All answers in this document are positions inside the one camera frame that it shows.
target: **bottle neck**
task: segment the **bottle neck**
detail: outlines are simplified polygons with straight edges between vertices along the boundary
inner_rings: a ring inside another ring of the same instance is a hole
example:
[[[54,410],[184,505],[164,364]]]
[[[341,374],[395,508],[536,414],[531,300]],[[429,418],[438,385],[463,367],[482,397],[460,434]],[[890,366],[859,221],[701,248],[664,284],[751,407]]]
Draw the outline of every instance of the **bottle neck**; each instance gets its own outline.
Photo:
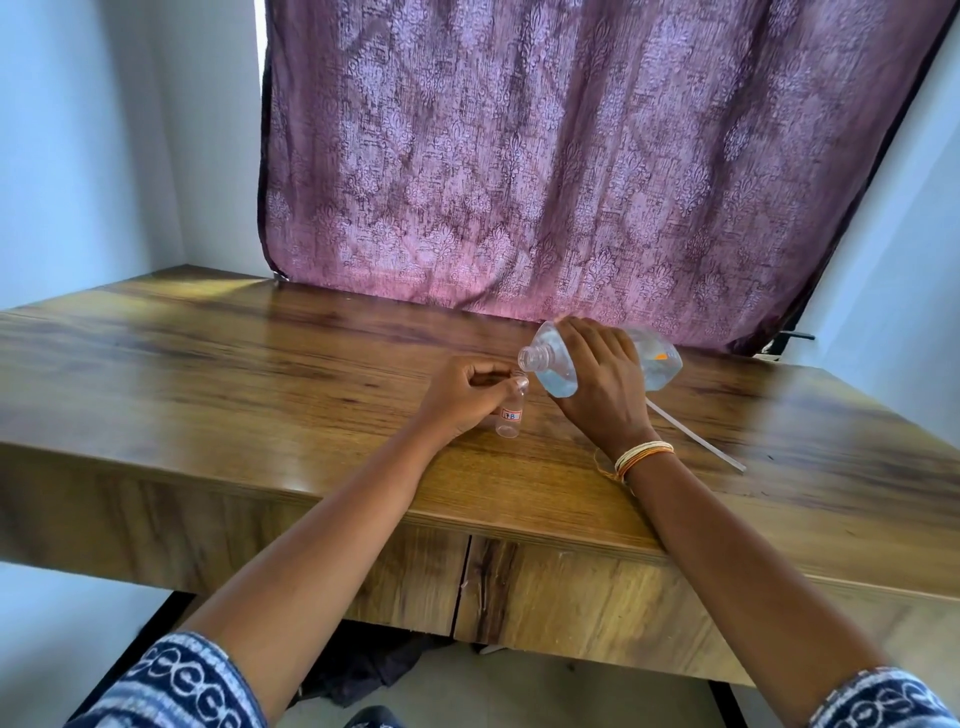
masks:
[[[546,372],[553,365],[553,350],[545,344],[523,347],[516,363],[524,372]]]

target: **wooden desk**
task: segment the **wooden desk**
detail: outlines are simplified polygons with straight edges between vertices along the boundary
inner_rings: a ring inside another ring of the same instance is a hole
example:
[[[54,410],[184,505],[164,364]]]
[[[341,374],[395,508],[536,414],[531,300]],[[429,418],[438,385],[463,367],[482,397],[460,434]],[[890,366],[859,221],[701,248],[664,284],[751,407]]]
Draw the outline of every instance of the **wooden desk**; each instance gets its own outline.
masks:
[[[208,593],[414,412],[445,352],[511,357],[534,329],[196,268],[0,314],[0,558]],[[824,372],[683,355],[651,399],[748,471],[661,434],[954,697],[957,451]],[[535,386],[519,438],[436,458],[350,616],[748,682],[591,454]]]

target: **forearm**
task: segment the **forearm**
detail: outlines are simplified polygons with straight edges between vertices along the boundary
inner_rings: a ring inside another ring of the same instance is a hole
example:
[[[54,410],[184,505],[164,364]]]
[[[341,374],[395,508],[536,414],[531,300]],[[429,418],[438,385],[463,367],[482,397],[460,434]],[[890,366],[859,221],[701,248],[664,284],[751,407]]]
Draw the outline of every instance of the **forearm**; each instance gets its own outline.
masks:
[[[884,656],[674,455],[628,484],[740,663],[788,728]]]
[[[408,425],[183,626],[220,645],[268,720],[282,715],[443,445]]]

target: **curtain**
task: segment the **curtain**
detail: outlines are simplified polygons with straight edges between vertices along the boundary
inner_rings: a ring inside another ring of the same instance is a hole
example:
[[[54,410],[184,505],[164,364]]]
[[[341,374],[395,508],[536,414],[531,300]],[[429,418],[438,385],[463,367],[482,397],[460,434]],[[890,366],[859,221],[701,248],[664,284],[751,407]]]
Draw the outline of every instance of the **curtain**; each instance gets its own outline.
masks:
[[[948,0],[271,0],[293,281],[719,348],[827,254]]]

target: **person's right hand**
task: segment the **person's right hand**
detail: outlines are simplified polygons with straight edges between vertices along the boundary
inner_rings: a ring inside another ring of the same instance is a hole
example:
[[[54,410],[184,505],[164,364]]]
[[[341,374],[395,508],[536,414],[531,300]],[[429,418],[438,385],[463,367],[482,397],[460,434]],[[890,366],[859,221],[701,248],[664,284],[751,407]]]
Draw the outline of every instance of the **person's right hand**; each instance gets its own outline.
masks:
[[[567,316],[557,330],[577,370],[577,391],[554,399],[611,461],[628,449],[659,439],[647,415],[643,370],[634,342],[620,328]]]

